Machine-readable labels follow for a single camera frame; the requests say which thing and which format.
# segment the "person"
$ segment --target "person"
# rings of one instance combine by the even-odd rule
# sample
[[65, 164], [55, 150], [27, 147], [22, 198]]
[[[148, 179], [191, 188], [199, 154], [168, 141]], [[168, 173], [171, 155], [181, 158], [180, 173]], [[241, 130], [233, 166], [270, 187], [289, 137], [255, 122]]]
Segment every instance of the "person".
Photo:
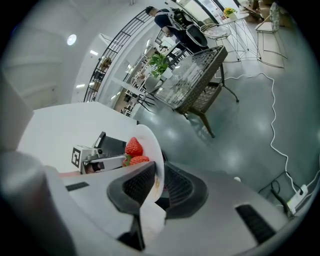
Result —
[[197, 53], [208, 49], [208, 47], [200, 47], [187, 35], [185, 29], [178, 30], [175, 25], [172, 24], [169, 16], [170, 11], [168, 9], [158, 10], [153, 6], [145, 8], [145, 13], [154, 17], [154, 22], [162, 29], [166, 37], [175, 36], [183, 45], [185, 45], [191, 52]]
[[154, 54], [158, 54], [158, 55], [160, 55], [160, 52], [158, 52], [158, 50], [157, 50], [157, 48], [156, 48], [156, 47], [154, 47], [154, 48], [153, 48], [153, 50], [154, 50]]

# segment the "strawberry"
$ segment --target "strawberry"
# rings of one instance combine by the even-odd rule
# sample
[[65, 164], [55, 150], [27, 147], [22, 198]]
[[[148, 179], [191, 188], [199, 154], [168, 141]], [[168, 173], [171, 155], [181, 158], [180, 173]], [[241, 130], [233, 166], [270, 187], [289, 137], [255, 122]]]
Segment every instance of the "strawberry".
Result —
[[143, 156], [143, 155], [135, 156], [130, 160], [130, 165], [133, 166], [136, 164], [140, 164], [143, 162], [149, 162], [149, 161], [150, 161], [149, 157], [147, 157], [147, 156]]
[[125, 147], [125, 153], [132, 157], [142, 156], [144, 149], [135, 137], [132, 137]]

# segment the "metal railing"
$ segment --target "metal railing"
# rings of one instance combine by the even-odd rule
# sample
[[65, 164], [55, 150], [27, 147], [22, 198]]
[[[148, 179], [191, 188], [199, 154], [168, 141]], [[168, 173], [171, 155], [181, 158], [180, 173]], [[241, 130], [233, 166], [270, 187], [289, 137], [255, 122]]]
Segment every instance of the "metal railing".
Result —
[[[120, 52], [122, 47], [128, 42], [128, 40], [133, 36], [143, 24], [145, 24], [152, 17], [146, 14], [145, 10], [141, 11], [137, 16], [129, 21], [121, 31], [114, 37], [111, 43], [103, 52], [99, 62], [96, 64], [95, 69], [90, 78], [90, 82], [85, 92], [83, 102], [94, 102], [98, 94], [101, 83], [113, 64], [113, 60], [116, 58], [117, 54]], [[109, 65], [103, 65], [104, 61], [108, 59]]]

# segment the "black cable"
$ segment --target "black cable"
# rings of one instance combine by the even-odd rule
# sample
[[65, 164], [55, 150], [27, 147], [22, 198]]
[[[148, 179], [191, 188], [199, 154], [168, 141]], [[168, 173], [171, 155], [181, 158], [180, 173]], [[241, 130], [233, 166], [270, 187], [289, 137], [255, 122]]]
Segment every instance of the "black cable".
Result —
[[277, 194], [277, 192], [272, 188], [271, 189], [271, 193], [274, 195], [274, 197], [276, 199], [278, 199], [278, 201], [282, 204], [283, 206], [283, 211], [285, 213], [285, 215], [289, 218], [289, 219], [292, 219], [294, 218], [294, 215], [292, 214], [289, 206], [287, 205], [286, 201], [280, 196]]
[[[275, 177], [270, 183], [268, 183], [268, 185], [266, 185], [266, 186], [264, 186], [263, 188], [261, 188], [261, 189], [259, 190], [258, 194], [260, 194], [261, 191], [263, 191], [264, 189], [266, 189], [266, 188], [269, 187], [270, 185], [271, 185], [271, 188], [273, 189], [273, 185], [272, 185], [273, 182], [277, 182], [277, 183], [278, 183], [278, 185], [279, 185], [278, 193], [279, 193], [279, 192], [280, 192], [280, 184], [279, 184], [279, 182], [277, 181], [277, 179], [278, 179], [281, 175], [286, 174], [286, 173], [291, 177], [290, 173], [289, 173], [288, 171], [284, 170], [284, 171], [281, 172], [277, 177]], [[294, 181], [293, 181], [293, 184], [294, 184], [297, 188], [299, 188], [299, 190], [300, 190], [300, 195], [302, 195], [302, 194], [303, 194], [303, 190], [301, 189], [301, 187], [299, 187]]]
[[280, 193], [280, 183], [279, 183], [279, 181], [277, 181], [277, 180], [273, 180], [272, 182], [271, 182], [271, 188], [274, 190], [274, 182], [276, 182], [277, 184], [278, 184], [278, 191], [277, 191], [277, 194], [279, 194]]

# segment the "power strip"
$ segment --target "power strip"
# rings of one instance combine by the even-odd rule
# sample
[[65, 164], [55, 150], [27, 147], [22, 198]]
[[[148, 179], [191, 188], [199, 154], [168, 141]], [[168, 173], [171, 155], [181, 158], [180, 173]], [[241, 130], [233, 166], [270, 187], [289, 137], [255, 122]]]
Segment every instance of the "power strip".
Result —
[[306, 185], [301, 186], [301, 190], [299, 189], [297, 193], [287, 202], [287, 205], [289, 206], [291, 212], [293, 214], [296, 214], [296, 207], [297, 205], [306, 197], [308, 194], [308, 188]]

